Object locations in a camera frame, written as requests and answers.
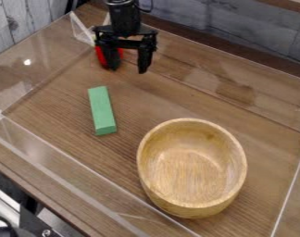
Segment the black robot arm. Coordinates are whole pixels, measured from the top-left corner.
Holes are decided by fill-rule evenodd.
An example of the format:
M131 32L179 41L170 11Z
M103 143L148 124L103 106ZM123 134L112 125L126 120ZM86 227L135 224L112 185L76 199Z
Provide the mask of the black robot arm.
M116 70L123 59L123 50L138 52L138 72L143 74L158 49L158 31L142 25L139 0L103 0L108 7L110 24L92 27L94 48L100 65Z

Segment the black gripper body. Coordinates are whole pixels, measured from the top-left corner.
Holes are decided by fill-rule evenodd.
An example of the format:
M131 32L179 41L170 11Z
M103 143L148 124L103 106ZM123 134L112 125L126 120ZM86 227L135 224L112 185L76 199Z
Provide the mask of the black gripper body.
M110 25L95 26L92 32L95 45L102 48L146 49L152 52L158 49L158 31L144 25L128 35L115 32Z

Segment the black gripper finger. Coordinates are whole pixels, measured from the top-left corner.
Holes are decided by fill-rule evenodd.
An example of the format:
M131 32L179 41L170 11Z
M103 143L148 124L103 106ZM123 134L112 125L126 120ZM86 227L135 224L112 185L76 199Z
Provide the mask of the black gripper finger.
M138 72L143 74L151 65L154 47L144 46L138 49Z
M108 43L100 43L102 65L111 70L116 70L120 66L119 48Z

